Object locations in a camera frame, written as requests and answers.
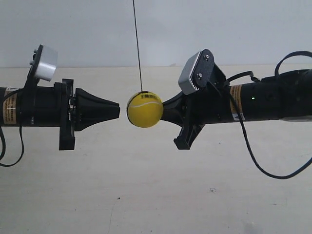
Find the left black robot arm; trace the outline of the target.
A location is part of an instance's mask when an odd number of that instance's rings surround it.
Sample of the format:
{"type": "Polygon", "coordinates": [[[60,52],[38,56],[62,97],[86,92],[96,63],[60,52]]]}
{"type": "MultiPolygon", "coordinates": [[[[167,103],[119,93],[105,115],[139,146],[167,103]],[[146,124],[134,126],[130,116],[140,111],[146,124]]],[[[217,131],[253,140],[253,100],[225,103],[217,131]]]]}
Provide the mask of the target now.
{"type": "Polygon", "coordinates": [[[58,127],[59,150],[75,148],[75,132],[117,119],[118,103],[96,97],[64,78],[52,87],[27,81],[23,88],[0,89],[0,124],[5,127],[58,127]]]}

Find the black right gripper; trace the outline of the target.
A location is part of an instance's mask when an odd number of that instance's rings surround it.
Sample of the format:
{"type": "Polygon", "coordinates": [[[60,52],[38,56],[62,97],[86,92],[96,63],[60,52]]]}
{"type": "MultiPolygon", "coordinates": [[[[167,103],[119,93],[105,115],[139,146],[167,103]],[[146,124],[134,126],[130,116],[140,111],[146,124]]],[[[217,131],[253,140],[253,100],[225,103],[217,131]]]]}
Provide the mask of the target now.
{"type": "Polygon", "coordinates": [[[214,65],[210,80],[203,89],[190,95],[178,93],[163,102],[161,120],[181,127],[174,139],[179,150],[189,150],[205,125],[233,120],[229,89],[225,74],[214,65]]]}

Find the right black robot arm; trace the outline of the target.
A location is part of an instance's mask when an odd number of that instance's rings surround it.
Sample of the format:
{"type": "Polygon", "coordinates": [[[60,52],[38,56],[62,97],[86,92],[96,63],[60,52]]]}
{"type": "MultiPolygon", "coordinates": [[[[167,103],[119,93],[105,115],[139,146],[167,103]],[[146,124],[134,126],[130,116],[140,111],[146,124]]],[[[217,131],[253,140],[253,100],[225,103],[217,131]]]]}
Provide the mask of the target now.
{"type": "Polygon", "coordinates": [[[206,124],[312,119],[312,71],[293,70],[259,81],[230,85],[225,78],[193,94],[178,93],[163,102],[161,119],[181,127],[174,139],[180,150],[190,149],[206,124]]]}

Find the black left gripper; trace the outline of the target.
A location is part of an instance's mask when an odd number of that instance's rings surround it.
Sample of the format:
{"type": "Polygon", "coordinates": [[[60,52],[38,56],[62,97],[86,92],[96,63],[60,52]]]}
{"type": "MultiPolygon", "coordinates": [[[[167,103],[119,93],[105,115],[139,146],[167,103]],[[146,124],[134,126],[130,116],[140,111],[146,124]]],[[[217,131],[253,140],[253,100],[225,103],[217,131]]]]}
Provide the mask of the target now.
{"type": "Polygon", "coordinates": [[[75,131],[118,119],[119,103],[96,97],[81,88],[75,93],[75,121],[73,113],[72,79],[64,78],[52,87],[38,86],[38,79],[28,79],[22,89],[20,124],[27,127],[59,127],[59,149],[75,148],[75,131]]]}

